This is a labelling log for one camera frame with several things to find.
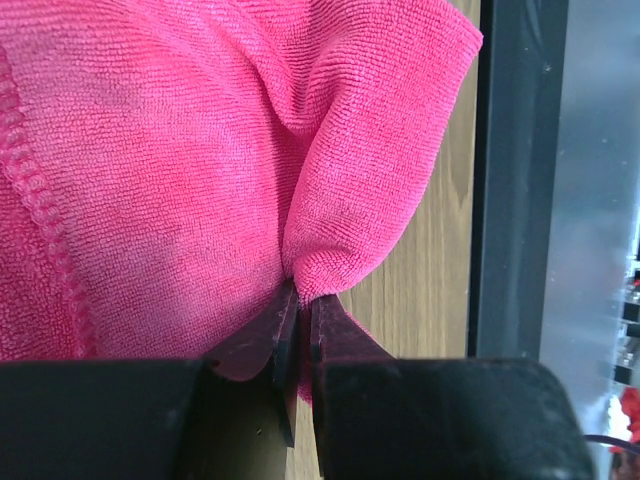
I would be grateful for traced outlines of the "pink microfiber towel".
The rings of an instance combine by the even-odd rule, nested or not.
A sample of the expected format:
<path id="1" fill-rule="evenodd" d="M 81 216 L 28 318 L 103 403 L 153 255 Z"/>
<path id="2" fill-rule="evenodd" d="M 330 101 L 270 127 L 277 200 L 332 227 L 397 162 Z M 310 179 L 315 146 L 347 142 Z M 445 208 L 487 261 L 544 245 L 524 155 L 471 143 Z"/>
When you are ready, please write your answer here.
<path id="1" fill-rule="evenodd" d="M 196 357 L 389 254 L 482 45 L 447 1 L 5 1 L 1 357 Z"/>

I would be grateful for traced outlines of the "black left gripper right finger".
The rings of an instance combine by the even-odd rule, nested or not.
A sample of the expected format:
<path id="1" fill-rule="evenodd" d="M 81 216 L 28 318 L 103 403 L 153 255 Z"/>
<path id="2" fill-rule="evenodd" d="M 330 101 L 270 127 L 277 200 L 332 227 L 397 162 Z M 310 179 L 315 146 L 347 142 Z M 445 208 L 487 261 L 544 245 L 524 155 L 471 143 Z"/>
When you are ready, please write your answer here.
<path id="1" fill-rule="evenodd" d="M 558 379 L 527 359 L 397 359 L 330 295 L 311 306 L 326 479 L 592 479 Z"/>

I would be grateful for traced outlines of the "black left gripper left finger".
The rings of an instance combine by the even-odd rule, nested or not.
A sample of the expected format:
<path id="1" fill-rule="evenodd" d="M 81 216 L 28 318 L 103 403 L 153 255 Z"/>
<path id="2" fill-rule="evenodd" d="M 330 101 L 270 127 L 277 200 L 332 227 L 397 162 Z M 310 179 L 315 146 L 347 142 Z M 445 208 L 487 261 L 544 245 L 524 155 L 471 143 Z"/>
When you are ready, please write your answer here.
<path id="1" fill-rule="evenodd" d="M 193 360 L 8 362 L 5 479 L 281 479 L 295 439 L 298 295 Z"/>

